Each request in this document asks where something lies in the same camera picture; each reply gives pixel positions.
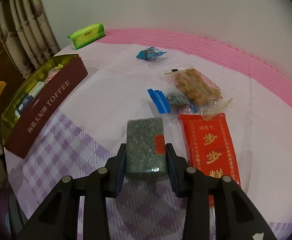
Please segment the red snack package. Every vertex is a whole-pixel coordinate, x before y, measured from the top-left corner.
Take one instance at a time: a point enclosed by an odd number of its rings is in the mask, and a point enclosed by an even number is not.
[[[209,121],[200,115],[179,114],[182,120],[190,164],[205,175],[220,178],[229,175],[240,186],[235,151],[225,114]]]

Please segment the blue wrapped candy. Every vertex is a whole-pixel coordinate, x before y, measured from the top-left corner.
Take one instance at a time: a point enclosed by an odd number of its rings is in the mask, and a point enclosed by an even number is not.
[[[156,47],[150,47],[148,49],[141,50],[138,53],[138,55],[136,56],[136,58],[151,60],[151,59],[155,59],[155,58],[157,58],[165,53],[167,53],[167,52],[160,51]]]

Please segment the red sticker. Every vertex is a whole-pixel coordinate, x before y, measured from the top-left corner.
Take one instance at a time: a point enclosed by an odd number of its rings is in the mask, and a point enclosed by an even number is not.
[[[155,135],[154,136],[154,143],[155,143],[156,154],[165,154],[166,153],[164,135]]]

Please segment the purple checkered cloth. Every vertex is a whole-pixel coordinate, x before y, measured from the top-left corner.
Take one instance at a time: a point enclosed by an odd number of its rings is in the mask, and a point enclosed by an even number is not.
[[[64,176],[80,178],[103,167],[110,153],[60,110],[41,130],[27,158],[9,173],[17,199],[29,218],[47,194]],[[181,239],[186,199],[177,199],[168,180],[156,184],[124,182],[116,199],[107,199],[112,240]],[[84,198],[78,218],[78,239],[82,239]],[[211,239],[214,239],[214,211],[211,210]],[[269,223],[278,239],[292,232],[292,223]]]

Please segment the green packet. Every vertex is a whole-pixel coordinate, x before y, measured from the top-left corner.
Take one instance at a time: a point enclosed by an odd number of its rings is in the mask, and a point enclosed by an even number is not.
[[[71,38],[75,49],[80,49],[104,36],[103,24],[96,23],[70,34],[68,38]]]

